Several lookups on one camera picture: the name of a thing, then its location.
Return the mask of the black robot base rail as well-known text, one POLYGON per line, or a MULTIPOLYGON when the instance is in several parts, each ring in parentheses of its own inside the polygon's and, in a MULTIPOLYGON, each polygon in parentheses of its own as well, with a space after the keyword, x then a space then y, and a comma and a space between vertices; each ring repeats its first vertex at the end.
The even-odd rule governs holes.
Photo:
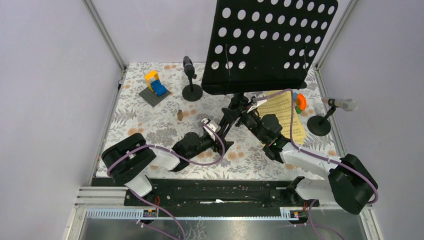
POLYGON ((144 199, 175 217, 278 217, 282 207, 319 206, 301 199, 290 181, 158 178, 152 184, 144 199))

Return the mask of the silver grey microphone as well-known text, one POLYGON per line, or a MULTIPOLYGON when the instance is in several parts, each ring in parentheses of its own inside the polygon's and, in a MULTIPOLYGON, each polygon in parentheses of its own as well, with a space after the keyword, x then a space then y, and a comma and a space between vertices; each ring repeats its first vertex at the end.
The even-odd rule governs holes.
POLYGON ((358 108, 358 103, 352 98, 322 97, 321 101, 332 108, 341 108, 346 112, 352 112, 358 108))

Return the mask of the yellow sheet music page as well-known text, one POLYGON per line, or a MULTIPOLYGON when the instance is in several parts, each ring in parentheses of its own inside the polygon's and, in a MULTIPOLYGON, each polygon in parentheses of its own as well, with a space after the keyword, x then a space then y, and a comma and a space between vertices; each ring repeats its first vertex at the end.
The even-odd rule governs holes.
POLYGON ((257 111, 261 117, 265 115, 272 115, 278 119, 279 124, 282 126, 281 133, 284 137, 292 138, 297 145, 302 145, 306 138, 306 132, 304 126, 299 120, 297 112, 293 112, 293 126, 292 131, 290 131, 291 119, 292 119, 292 94, 290 91, 286 91, 277 96, 274 96, 267 100, 264 104, 260 105, 257 108, 257 111))

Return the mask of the black tripod music stand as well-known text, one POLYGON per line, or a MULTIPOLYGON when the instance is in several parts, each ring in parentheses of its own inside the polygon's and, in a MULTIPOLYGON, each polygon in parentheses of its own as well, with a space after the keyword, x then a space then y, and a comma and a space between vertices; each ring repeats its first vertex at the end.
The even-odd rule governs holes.
POLYGON ((336 0, 219 0, 201 87, 211 95, 299 90, 336 0))

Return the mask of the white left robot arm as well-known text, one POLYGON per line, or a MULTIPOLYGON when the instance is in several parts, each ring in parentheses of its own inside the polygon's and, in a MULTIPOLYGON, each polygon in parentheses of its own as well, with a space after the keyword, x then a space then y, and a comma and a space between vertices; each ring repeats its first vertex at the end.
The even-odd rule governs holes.
POLYGON ((107 175, 116 184, 123 185, 136 194, 136 199, 144 206, 155 200, 154 187, 143 170, 149 166, 163 168, 169 172, 179 172, 207 149, 217 152, 222 160, 232 141, 226 141, 214 133, 199 136, 188 132, 171 149, 148 144, 141 133, 134 133, 101 154, 107 168, 107 175))

